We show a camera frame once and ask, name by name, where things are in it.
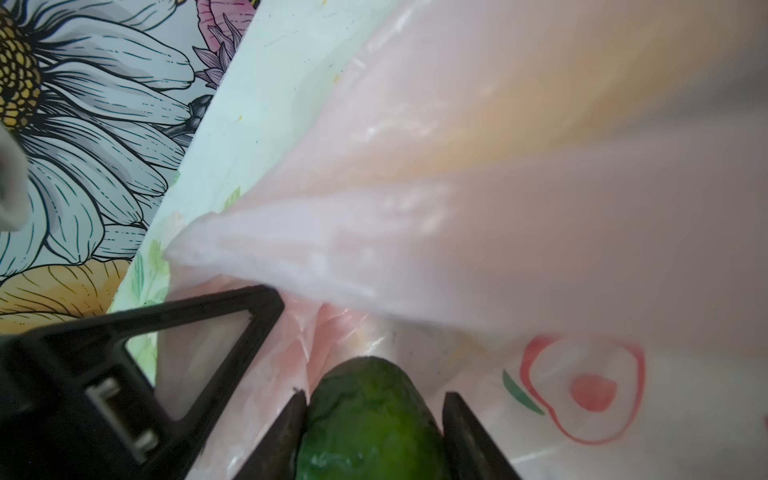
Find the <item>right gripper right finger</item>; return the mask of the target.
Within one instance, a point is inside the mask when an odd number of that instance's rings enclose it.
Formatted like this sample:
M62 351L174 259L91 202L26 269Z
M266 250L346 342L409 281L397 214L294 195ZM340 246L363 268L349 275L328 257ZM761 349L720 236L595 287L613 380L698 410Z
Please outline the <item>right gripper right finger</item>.
M521 480L462 396L445 394L443 444L449 469L457 480Z

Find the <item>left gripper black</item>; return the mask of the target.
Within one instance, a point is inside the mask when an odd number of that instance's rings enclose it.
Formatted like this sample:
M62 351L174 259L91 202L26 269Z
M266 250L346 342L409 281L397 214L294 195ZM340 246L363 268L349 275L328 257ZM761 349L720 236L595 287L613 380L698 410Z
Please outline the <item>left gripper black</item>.
M120 312L91 379L2 336L2 478L186 478L283 310L250 286Z

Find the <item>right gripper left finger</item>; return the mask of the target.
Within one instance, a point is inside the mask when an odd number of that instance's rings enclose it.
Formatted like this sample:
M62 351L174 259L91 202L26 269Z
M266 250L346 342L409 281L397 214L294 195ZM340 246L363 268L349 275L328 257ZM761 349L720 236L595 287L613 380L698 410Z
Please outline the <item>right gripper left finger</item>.
M306 412L306 393L296 390L234 479L294 480Z

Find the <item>smooth green lime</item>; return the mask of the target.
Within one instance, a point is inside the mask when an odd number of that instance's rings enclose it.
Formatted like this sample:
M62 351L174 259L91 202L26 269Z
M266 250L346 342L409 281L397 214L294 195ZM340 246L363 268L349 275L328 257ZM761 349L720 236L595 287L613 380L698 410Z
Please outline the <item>smooth green lime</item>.
M311 395L297 479L450 479L443 437L408 375L368 356L328 371Z

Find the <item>pink plastic bag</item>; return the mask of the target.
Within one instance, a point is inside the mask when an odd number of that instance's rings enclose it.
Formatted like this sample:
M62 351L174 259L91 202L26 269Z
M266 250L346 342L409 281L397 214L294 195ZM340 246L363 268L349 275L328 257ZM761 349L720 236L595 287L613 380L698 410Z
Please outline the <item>pink plastic bag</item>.
M526 479L763 479L767 5L407 1L166 257L174 297L285 301L194 479L353 358Z

